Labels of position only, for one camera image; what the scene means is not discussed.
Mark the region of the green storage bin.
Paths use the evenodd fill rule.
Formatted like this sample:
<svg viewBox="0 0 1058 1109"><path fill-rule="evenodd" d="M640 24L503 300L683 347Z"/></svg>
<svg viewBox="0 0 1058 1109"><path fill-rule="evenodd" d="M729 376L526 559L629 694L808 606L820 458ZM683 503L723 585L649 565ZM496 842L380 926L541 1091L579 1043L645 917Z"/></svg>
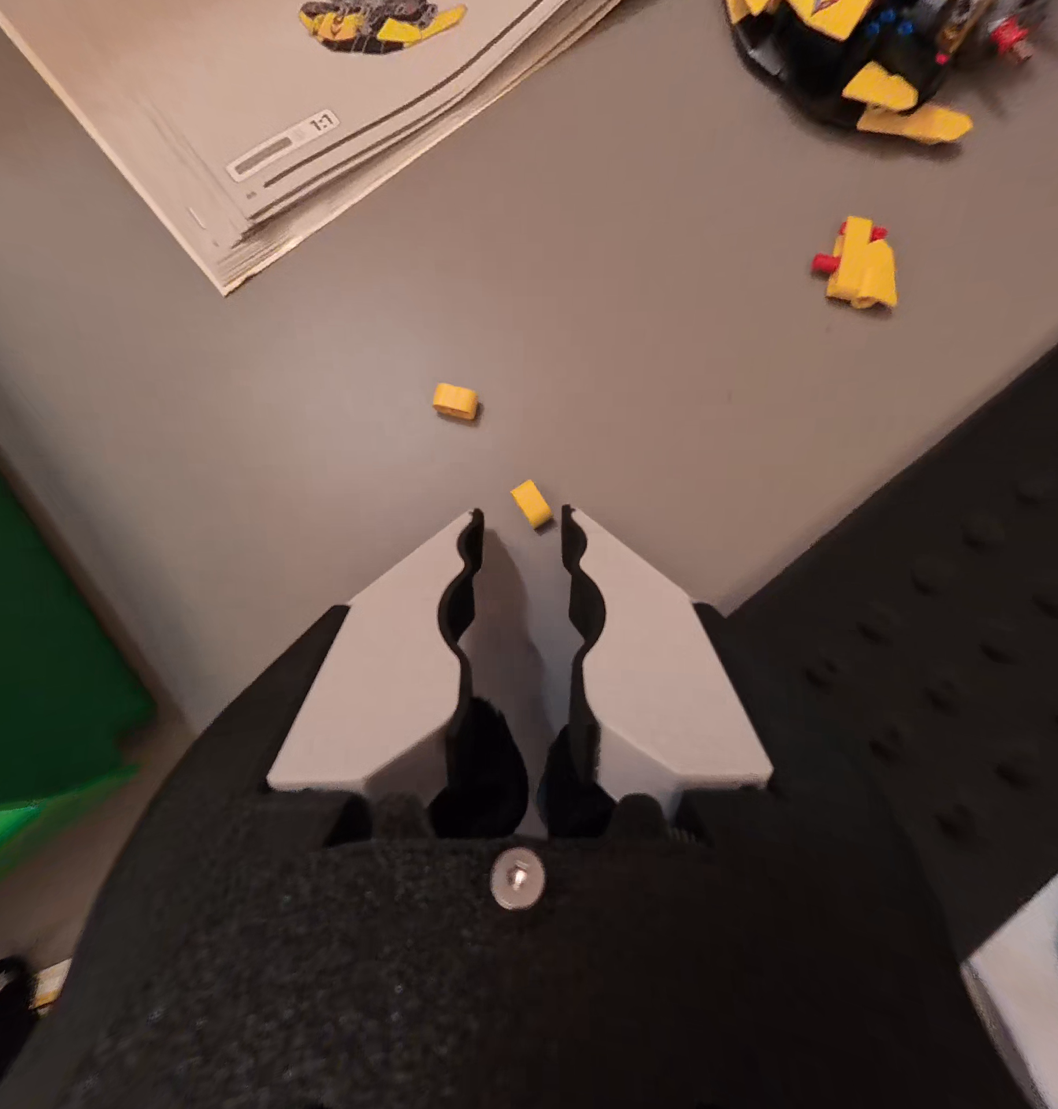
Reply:
<svg viewBox="0 0 1058 1109"><path fill-rule="evenodd" d="M0 471L0 881L135 774L155 713Z"/></svg>

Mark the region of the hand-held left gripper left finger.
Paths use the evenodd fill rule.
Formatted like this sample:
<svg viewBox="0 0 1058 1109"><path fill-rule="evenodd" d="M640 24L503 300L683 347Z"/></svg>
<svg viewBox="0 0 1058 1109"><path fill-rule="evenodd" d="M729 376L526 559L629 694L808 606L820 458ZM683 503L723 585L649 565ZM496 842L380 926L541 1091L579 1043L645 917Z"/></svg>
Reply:
<svg viewBox="0 0 1058 1109"><path fill-rule="evenodd" d="M350 599L267 774L273 792L439 793L471 691L484 513L455 517Z"/></svg>

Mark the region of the black dotted floor mat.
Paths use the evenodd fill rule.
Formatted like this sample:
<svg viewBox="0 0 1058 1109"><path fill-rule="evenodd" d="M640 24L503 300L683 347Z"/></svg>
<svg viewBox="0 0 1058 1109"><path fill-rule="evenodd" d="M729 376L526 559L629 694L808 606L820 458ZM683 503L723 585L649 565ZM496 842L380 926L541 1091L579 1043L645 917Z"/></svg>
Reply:
<svg viewBox="0 0 1058 1109"><path fill-rule="evenodd" d="M1058 873L1058 344L729 625L854 743L969 957Z"/></svg>

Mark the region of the yellow lego beam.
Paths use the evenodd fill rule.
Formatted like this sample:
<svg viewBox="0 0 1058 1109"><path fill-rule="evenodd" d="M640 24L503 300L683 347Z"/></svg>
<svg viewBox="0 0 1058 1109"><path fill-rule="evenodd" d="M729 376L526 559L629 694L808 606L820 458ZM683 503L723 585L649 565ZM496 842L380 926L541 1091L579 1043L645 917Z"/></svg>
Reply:
<svg viewBox="0 0 1058 1109"><path fill-rule="evenodd" d="M871 218L848 216L830 254L841 257L841 267L827 277L825 294L855 311L894 311L898 304L896 260L888 236L869 242L877 225Z"/></svg>

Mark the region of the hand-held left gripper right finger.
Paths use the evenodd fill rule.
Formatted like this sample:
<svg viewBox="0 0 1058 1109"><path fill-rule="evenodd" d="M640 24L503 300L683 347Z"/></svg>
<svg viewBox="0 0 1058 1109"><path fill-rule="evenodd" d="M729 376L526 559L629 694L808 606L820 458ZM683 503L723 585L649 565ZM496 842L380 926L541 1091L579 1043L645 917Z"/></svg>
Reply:
<svg viewBox="0 0 1058 1109"><path fill-rule="evenodd" d="M567 505L561 554L580 637L566 726L577 780L606 795L765 787L771 759L688 592Z"/></svg>

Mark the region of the lego car chassis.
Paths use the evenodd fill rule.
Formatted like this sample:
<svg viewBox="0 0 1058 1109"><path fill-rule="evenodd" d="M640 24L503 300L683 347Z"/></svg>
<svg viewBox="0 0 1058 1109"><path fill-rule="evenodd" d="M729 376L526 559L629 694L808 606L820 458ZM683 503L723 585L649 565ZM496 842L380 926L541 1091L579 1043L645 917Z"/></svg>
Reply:
<svg viewBox="0 0 1058 1109"><path fill-rule="evenodd" d="M737 53L814 121L939 146L971 118L937 101L959 64L1025 63L1049 1L726 1Z"/></svg>

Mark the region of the lego instruction booklet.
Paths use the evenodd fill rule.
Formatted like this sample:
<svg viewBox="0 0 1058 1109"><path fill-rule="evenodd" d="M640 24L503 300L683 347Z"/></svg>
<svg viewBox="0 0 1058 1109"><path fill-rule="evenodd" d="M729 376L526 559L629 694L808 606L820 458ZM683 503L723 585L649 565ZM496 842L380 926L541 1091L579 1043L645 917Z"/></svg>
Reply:
<svg viewBox="0 0 1058 1109"><path fill-rule="evenodd" d="M616 7L0 1L0 29L227 296Z"/></svg>

